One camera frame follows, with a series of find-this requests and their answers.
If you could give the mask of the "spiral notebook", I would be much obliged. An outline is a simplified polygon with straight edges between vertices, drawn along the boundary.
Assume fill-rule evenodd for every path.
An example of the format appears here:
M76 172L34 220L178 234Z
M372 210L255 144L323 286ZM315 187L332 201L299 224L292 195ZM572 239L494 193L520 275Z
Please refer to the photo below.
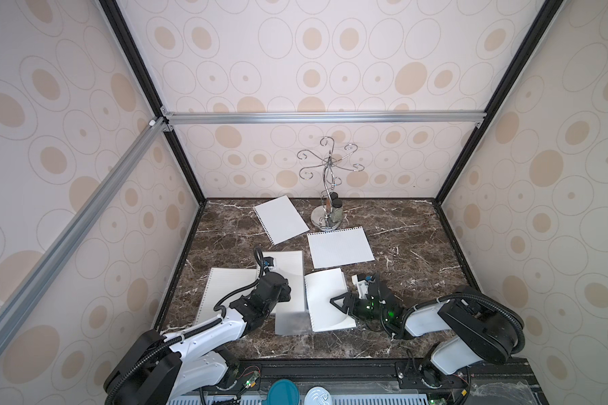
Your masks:
M307 310L302 251L265 251L264 256L273 258L273 271L281 274L289 283L290 300L280 302L271 314L296 313Z
M211 268L193 325L207 322L221 312L216 304L229 293L247 286L258 278L257 269Z
M304 312L281 312L275 316L278 336L305 335L352 329L356 321L347 310L335 306L348 293L346 279L340 268L309 273L303 278L307 309Z

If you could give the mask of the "torn lined page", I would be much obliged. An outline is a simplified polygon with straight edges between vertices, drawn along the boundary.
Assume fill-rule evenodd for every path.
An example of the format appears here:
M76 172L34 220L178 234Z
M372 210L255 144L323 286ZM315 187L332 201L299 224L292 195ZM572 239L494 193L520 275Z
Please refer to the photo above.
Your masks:
M314 269L335 268L374 261L362 227L307 235Z
M309 232L309 227L287 196L264 202L253 210L273 246Z

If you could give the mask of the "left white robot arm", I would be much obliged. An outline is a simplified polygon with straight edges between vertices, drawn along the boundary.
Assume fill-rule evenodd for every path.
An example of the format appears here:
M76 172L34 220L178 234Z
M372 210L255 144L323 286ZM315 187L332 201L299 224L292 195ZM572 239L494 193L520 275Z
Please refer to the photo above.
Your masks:
M248 295L219 309L207 322L181 332L143 333L103 383L106 404L166 404L185 393L235 381L236 359L223 345L259 329L292 289L279 273L251 284Z

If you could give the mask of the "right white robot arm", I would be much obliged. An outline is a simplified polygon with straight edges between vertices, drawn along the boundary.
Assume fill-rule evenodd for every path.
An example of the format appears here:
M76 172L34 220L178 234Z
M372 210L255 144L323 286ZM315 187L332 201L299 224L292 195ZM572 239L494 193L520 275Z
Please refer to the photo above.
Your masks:
M427 386L439 387L475 363L502 365L525 348L525 324L505 305L461 285L449 295L405 308L381 283L368 284L364 295L346 292L329 304L348 317L376 321L393 340L412 340L431 332L451 331L454 337L429 349L415 372Z

